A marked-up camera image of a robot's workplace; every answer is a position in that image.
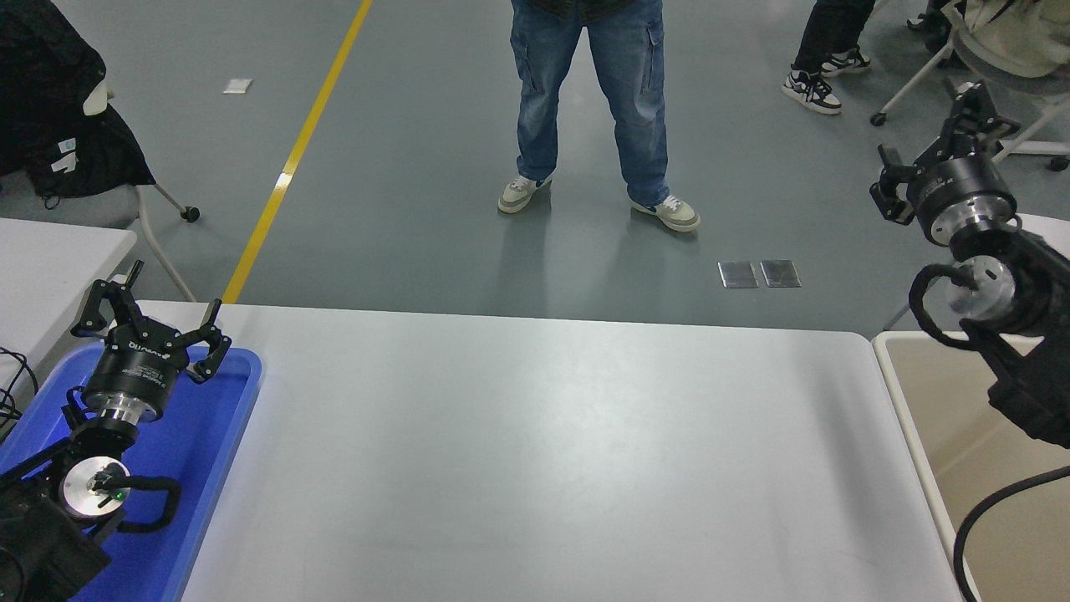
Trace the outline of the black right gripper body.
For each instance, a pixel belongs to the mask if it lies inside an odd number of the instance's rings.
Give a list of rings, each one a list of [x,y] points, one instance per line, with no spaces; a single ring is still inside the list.
[[[956,235],[963,227],[987,220],[1009,222],[1014,197],[987,156],[974,154],[941,161],[907,186],[924,235]]]

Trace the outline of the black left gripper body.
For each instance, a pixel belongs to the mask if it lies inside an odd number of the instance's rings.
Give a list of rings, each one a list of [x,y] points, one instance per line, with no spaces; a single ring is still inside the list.
[[[167,348],[163,339],[139,339],[133,328],[117,328],[104,339],[104,352],[85,384],[85,406],[100,411],[119,393],[164,411],[183,369],[183,351]]]

